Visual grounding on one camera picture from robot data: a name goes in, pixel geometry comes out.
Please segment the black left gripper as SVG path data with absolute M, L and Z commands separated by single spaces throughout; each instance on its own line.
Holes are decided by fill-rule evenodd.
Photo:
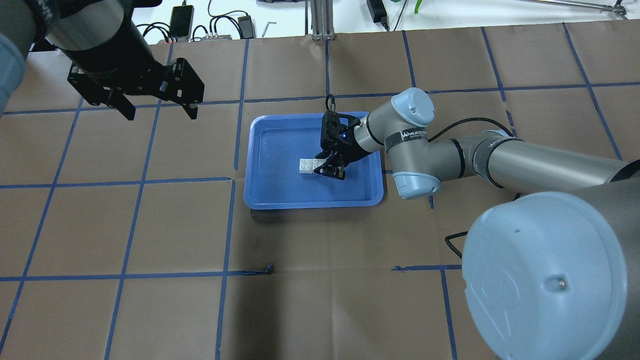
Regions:
M 137 110 L 127 96 L 153 96 L 181 105 L 191 120 L 198 119 L 205 84 L 183 57 L 161 64 L 147 50 L 120 55 L 68 51 L 67 55 L 71 59 L 67 80 L 90 105 L 106 105 L 134 121 Z

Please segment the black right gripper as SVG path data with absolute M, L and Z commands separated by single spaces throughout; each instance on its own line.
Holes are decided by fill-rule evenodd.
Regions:
M 313 169 L 314 174 L 343 181 L 345 166 L 358 162 L 372 154 L 359 145 L 355 138 L 355 126 L 360 119 L 350 114 L 326 111 L 320 128 L 321 152 L 313 159 L 324 160 Z

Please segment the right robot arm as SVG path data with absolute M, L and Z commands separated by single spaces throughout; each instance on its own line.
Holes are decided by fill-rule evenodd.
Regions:
M 409 88 L 364 117 L 327 95 L 316 174 L 383 150 L 402 199 L 427 198 L 442 182 L 478 176 L 521 197 L 481 214 L 461 258 L 465 299 L 501 360 L 639 358 L 639 162 L 526 142 L 501 123 L 438 140 L 434 103 Z

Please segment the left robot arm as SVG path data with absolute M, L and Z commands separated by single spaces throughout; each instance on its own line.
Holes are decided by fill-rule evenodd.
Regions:
M 136 8 L 158 0 L 3 0 L 1 2 L 1 109 L 23 82 L 26 58 L 43 39 L 71 61 L 67 81 L 93 106 L 135 118 L 130 96 L 153 96 L 180 105 L 195 120 L 205 84 L 182 57 L 155 60 L 132 21 Z

